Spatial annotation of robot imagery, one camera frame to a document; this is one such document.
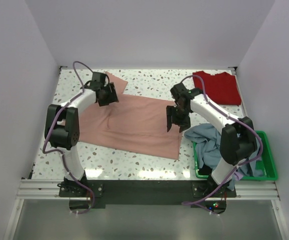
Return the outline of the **pink t shirt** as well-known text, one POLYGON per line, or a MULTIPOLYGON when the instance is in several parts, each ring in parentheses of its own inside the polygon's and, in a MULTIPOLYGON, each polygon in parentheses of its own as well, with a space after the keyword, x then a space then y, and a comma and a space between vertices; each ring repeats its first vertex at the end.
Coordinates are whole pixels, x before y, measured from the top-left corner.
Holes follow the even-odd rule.
POLYGON ((79 113, 79 141, 97 146, 168 159, 178 159, 182 134, 179 127, 167 129, 166 107, 173 103, 125 94, 128 82, 108 75, 118 102, 97 103, 79 113))

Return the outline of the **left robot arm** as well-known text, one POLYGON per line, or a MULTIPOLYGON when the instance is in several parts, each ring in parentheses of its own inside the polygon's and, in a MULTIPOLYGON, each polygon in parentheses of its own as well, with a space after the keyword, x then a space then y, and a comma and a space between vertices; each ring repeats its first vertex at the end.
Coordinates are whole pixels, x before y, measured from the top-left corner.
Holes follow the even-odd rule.
POLYGON ((118 101, 115 85, 109 75, 94 72, 91 80, 82 84, 76 96, 61 104, 48 106, 42 152, 60 154, 64 169, 63 182, 58 185, 61 197, 93 198, 77 150, 80 139, 79 114, 93 104, 102 107, 118 101))

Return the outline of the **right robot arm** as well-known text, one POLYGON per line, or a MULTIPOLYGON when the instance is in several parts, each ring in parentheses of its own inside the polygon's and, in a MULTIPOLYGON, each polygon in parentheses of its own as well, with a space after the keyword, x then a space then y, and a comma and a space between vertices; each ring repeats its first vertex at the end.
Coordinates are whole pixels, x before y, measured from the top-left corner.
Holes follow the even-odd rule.
POLYGON ((170 93, 175 105, 166 107, 166 130, 173 125, 179 126, 179 132, 191 127, 190 113, 205 118, 220 133, 220 161, 206 181, 207 192, 217 197, 225 191, 227 184, 239 167, 257 151, 258 145, 253 122, 250 118, 231 116, 222 107, 215 104, 199 88, 187 89, 181 82, 175 84, 170 93))

